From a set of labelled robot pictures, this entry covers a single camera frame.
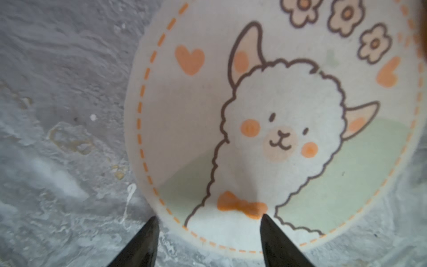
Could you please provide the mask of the white bear green coaster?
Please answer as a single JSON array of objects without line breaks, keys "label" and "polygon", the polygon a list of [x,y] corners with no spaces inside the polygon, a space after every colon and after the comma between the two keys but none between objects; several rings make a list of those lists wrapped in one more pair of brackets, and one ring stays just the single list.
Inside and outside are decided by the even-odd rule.
[{"label": "white bear green coaster", "polygon": [[125,144],[150,206],[198,248],[303,251],[395,183],[427,120],[425,1],[163,1],[139,43]]}]

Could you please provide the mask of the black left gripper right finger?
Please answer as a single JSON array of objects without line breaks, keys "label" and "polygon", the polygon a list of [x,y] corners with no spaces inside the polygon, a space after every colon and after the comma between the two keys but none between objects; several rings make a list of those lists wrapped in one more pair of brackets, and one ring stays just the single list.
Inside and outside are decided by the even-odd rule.
[{"label": "black left gripper right finger", "polygon": [[268,214],[262,216],[260,237],[266,267],[314,267]]}]

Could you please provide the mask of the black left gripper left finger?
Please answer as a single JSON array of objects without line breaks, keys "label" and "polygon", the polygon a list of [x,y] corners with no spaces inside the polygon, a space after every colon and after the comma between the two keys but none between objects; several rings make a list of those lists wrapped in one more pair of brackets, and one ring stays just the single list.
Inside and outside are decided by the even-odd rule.
[{"label": "black left gripper left finger", "polygon": [[154,267],[159,235],[159,220],[153,216],[110,262],[108,267]]}]

